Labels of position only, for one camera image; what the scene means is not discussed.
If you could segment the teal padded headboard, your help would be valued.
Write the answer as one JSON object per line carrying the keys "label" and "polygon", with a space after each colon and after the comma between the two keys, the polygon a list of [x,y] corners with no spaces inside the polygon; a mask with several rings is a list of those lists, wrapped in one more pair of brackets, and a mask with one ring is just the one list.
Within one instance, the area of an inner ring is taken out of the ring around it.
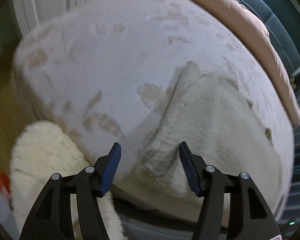
{"label": "teal padded headboard", "polygon": [[237,0],[262,20],[288,75],[300,86],[300,5],[296,0]]}

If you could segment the white fluffy rug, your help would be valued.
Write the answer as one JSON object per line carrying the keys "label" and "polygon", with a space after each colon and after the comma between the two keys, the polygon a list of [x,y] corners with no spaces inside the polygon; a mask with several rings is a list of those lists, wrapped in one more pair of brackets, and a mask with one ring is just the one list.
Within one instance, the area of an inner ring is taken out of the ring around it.
{"label": "white fluffy rug", "polygon": [[[20,235],[34,202],[54,173],[67,177],[93,165],[56,124],[38,121],[28,125],[13,146],[11,161],[12,204]],[[98,198],[97,202],[108,239],[124,239],[124,229],[114,209],[111,192]],[[76,195],[71,194],[70,204],[74,239],[83,239]]]}

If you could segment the cream knitted sweater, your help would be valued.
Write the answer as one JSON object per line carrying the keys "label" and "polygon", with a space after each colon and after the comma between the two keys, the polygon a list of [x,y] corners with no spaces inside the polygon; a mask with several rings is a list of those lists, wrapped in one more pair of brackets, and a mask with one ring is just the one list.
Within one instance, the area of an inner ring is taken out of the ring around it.
{"label": "cream knitted sweater", "polygon": [[235,80],[202,73],[189,62],[156,134],[117,187],[143,208],[195,222],[202,200],[191,192],[177,153],[185,141],[192,153],[223,173],[249,173],[269,207],[275,209],[281,164],[266,131]]}

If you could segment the white floral bed blanket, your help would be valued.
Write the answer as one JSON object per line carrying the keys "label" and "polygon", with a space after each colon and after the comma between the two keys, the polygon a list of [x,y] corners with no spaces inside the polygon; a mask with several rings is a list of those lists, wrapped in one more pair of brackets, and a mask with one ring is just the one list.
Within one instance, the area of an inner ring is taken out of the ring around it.
{"label": "white floral bed blanket", "polygon": [[22,40],[13,80],[25,108],[61,126],[90,162],[121,145],[114,191],[128,200],[117,183],[156,134],[189,62],[235,80],[266,128],[281,164],[278,205],[270,208],[279,218],[293,168],[289,117],[253,53],[192,1],[96,0],[56,17]]}

